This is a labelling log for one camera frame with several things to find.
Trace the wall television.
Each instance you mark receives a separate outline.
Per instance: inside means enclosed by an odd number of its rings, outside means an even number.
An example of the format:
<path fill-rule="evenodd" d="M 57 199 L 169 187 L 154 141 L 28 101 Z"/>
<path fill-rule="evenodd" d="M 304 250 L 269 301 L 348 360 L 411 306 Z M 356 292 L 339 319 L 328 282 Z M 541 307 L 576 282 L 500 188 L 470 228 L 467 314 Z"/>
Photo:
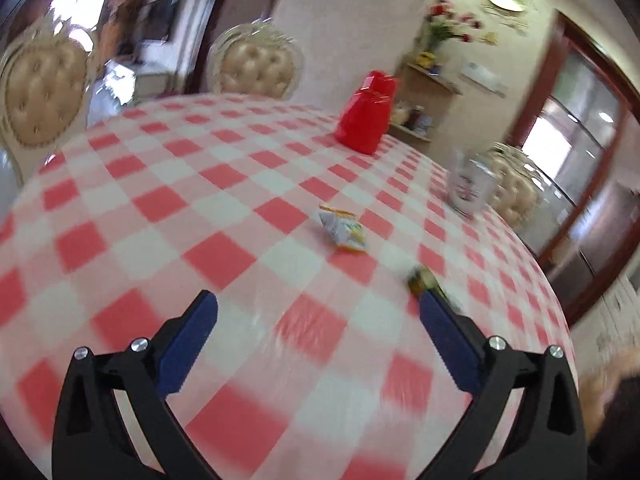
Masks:
<path fill-rule="evenodd" d="M 174 30 L 181 0 L 154 0 L 144 8 L 140 22 L 141 42 L 167 42 Z"/>

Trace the flower vase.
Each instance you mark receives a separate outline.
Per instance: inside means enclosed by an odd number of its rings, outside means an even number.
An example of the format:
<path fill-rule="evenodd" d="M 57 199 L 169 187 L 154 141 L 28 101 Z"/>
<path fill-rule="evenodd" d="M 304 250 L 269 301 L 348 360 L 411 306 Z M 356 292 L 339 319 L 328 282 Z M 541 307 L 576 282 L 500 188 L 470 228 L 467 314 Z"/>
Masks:
<path fill-rule="evenodd" d="M 426 11 L 414 38 L 413 61 L 417 66 L 432 70 L 442 65 L 439 50 L 446 42 L 462 44 L 479 41 L 495 46 L 498 36 L 492 30 L 482 32 L 484 23 L 474 12 L 458 12 L 450 0 L 424 0 Z"/>

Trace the white floral teapot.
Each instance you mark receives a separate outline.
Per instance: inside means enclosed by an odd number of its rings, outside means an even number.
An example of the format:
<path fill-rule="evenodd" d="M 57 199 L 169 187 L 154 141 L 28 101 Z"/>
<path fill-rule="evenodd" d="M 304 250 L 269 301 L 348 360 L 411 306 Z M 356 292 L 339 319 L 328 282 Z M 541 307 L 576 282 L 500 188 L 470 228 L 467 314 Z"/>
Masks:
<path fill-rule="evenodd" d="M 447 200 L 455 211 L 473 219 L 487 206 L 497 183 L 486 154 L 454 149 L 447 177 Z"/>

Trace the dark green snack packet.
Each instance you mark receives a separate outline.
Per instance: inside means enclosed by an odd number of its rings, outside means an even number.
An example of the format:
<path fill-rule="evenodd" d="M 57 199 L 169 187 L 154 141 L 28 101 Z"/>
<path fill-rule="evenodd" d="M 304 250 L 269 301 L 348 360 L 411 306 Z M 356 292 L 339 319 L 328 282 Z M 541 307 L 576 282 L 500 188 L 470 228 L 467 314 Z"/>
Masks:
<path fill-rule="evenodd" d="M 439 301 L 450 307 L 454 313 L 462 313 L 461 308 L 446 295 L 446 292 L 440 287 L 433 272 L 426 266 L 416 266 L 409 273 L 407 285 L 416 300 L 419 300 L 426 292 L 430 292 Z"/>

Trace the red checkered tablecloth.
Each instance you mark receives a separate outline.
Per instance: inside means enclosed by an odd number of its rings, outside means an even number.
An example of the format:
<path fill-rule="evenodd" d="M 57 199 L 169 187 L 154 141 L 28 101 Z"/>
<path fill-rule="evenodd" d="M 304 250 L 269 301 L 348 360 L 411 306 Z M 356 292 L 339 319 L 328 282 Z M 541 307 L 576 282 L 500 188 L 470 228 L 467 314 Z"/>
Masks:
<path fill-rule="evenodd" d="M 373 156 L 311 106 L 176 96 L 75 136 L 1 229 L 1 411 L 50 470 L 81 346 L 119 351 L 203 289 L 218 322 L 169 400 L 227 479 L 413 479 L 463 413 L 406 279 L 427 266 L 480 329 L 570 348 L 562 309 L 508 226 L 462 218 L 446 170 L 393 138 Z M 367 248 L 338 248 L 320 206 Z"/>

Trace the wooden corner shelf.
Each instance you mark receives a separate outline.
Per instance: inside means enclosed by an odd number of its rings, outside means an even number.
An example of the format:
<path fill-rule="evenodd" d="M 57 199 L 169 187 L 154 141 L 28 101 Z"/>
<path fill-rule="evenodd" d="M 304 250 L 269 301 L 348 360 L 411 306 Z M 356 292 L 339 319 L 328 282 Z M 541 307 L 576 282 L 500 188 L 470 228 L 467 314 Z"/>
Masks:
<path fill-rule="evenodd" d="M 428 145 L 462 92 L 452 81 L 416 63 L 401 63 L 396 77 L 399 87 L 390 116 L 390 133 L 411 145 Z"/>

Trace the red thermos jug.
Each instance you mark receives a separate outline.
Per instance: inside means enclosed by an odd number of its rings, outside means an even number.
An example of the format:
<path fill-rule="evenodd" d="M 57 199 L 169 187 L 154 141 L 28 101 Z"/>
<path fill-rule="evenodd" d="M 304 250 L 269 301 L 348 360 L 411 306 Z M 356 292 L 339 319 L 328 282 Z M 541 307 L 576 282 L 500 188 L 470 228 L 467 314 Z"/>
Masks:
<path fill-rule="evenodd" d="M 337 142 L 363 154 L 373 155 L 386 133 L 398 81 L 392 75 L 372 70 L 348 100 L 334 136 Z"/>

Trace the yellow orange snack packet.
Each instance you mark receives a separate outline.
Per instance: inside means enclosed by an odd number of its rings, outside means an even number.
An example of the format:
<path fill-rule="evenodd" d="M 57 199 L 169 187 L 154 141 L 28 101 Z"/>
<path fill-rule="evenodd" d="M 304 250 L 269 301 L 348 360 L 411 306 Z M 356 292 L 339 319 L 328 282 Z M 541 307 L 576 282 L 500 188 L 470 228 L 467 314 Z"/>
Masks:
<path fill-rule="evenodd" d="M 322 205 L 318 215 L 322 226 L 338 248 L 353 252 L 366 250 L 366 233 L 354 214 Z"/>

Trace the beige tufted chair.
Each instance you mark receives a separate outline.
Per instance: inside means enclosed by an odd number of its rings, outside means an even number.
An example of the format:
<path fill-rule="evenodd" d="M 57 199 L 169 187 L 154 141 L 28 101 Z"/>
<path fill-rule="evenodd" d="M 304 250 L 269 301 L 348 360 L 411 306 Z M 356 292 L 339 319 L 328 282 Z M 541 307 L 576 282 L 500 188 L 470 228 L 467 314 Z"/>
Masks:
<path fill-rule="evenodd" d="M 508 144 L 492 144 L 487 156 L 496 176 L 488 205 L 510 228 L 525 226 L 544 195 L 542 173 L 522 150 Z"/>
<path fill-rule="evenodd" d="M 1 62 L 1 143 L 20 185 L 85 129 L 92 57 L 76 40 L 33 34 Z"/>
<path fill-rule="evenodd" d="M 213 93 L 237 93 L 288 100 L 304 70 L 299 44 L 270 18 L 239 24 L 210 46 L 205 81 Z"/>

